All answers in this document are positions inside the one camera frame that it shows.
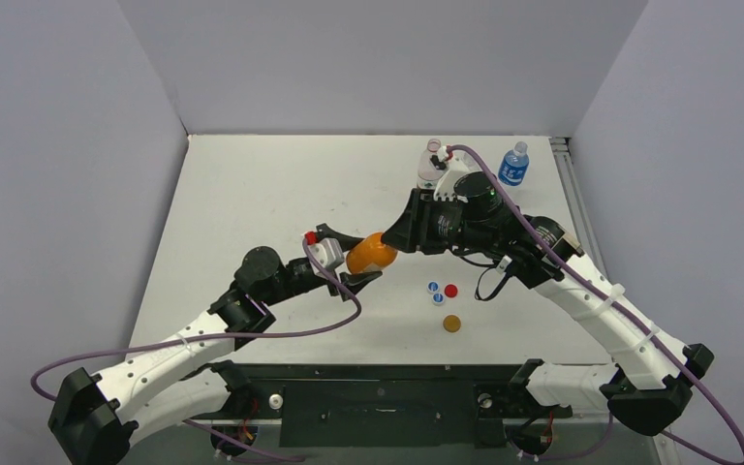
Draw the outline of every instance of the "orange object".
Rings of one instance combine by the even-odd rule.
[[[397,250],[381,242],[382,232],[363,239],[347,254],[347,268],[352,274],[381,271],[395,261]]]
[[[447,315],[444,318],[444,329],[448,332],[457,332],[460,330],[460,319],[457,315]]]

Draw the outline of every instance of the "orange bottle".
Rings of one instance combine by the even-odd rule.
[[[381,271],[395,261],[397,250],[381,242],[382,235],[375,232],[349,251],[346,264],[351,274]]]

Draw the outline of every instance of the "clear plastic bottle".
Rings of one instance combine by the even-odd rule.
[[[510,186],[517,186],[523,182],[523,176],[529,169],[527,149],[526,142],[518,142],[514,145],[514,150],[510,150],[504,155],[500,171],[498,171],[498,179],[501,182]]]
[[[426,144],[426,150],[420,154],[418,162],[418,187],[420,189],[434,189],[438,185],[438,180],[444,175],[443,170],[438,170],[432,164],[432,156],[438,154],[441,148],[441,142],[437,139],[430,139]]]

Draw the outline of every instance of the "red bottle cap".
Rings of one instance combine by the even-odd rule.
[[[447,284],[447,286],[444,288],[444,294],[446,294],[449,298],[454,298],[457,295],[457,286],[453,284]]]

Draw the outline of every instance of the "white cable clip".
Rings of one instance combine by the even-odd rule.
[[[637,344],[635,344],[632,347],[632,350],[633,351],[639,351],[640,348],[643,347],[643,346],[645,346],[646,344],[648,344],[649,341],[651,341],[654,336],[660,334],[660,331],[661,331],[660,327],[657,326],[657,325],[655,325],[654,322],[652,322],[652,324],[649,325],[649,333],[646,334],[646,337],[644,337],[643,339],[641,339],[640,342],[638,342]]]
[[[177,333],[175,334],[175,336],[176,336],[176,337],[177,337],[178,339],[180,339],[180,340],[181,340],[181,342],[182,342],[182,343],[184,344],[184,349],[186,349],[186,350],[187,350],[187,352],[189,352],[189,353],[190,353],[190,358],[194,358],[194,357],[195,357],[195,351],[193,351],[193,350],[192,350],[192,344],[190,344],[189,342],[187,342],[187,338],[186,338],[186,337],[184,337],[184,335],[183,335],[183,334],[181,334],[180,332],[177,332]]]
[[[576,322],[579,322],[581,320],[587,320],[587,319],[595,318],[601,315],[603,312],[611,308],[612,304],[614,304],[616,300],[619,300],[620,297],[623,296],[623,293],[625,291],[626,291],[626,288],[624,288],[622,284],[612,285],[611,291],[608,293],[608,298],[606,300],[601,302],[600,305],[598,305],[592,310],[588,310],[586,312],[581,312],[576,315],[572,315],[572,319],[575,320]]]

